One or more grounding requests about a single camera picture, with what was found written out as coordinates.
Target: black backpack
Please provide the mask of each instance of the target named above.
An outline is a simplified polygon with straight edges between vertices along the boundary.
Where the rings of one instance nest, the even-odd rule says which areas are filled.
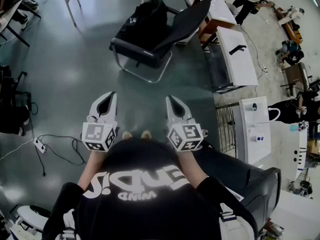
[[[136,7],[115,37],[152,51],[168,35],[167,28],[164,1],[150,0]]]

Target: white machine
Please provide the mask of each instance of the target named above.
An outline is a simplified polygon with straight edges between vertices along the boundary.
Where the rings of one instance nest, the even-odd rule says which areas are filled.
[[[190,109],[180,99],[169,95],[165,98],[168,139],[178,152],[196,150],[208,131],[202,132],[200,124],[192,118]]]
[[[117,94],[108,92],[92,103],[82,127],[82,142],[91,151],[107,152],[116,138]]]

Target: power strip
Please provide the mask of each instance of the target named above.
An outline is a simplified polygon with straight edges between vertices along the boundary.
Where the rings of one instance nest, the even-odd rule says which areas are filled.
[[[37,147],[38,150],[40,150],[42,154],[46,152],[46,147],[41,143],[41,141],[38,138],[34,139],[33,144]]]

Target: black t-shirt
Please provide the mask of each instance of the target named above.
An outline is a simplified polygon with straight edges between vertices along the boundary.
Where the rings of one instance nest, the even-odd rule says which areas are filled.
[[[212,178],[194,189],[164,144],[125,140],[112,147],[85,192],[74,183],[62,187],[42,238],[55,239],[68,227],[66,220],[74,219],[81,240],[219,240],[220,201],[206,196],[228,196],[240,205],[225,190]],[[67,218],[70,209],[75,210]]]

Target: person in black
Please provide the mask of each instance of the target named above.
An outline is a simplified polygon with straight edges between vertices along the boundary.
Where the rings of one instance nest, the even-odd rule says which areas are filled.
[[[277,121],[285,124],[299,123],[302,121],[316,121],[320,119],[320,101],[313,101],[312,99],[318,96],[315,91],[299,92],[297,97],[292,100],[284,100],[278,102],[269,108],[277,108],[281,114]],[[303,107],[306,107],[306,114],[302,113]],[[297,110],[301,111],[301,116],[298,116]],[[278,111],[269,111],[269,119],[273,120],[278,115]]]
[[[43,240],[219,240],[220,203],[246,218],[257,239],[252,215],[192,152],[131,136],[125,132],[106,156],[92,151],[78,184],[63,185]]]

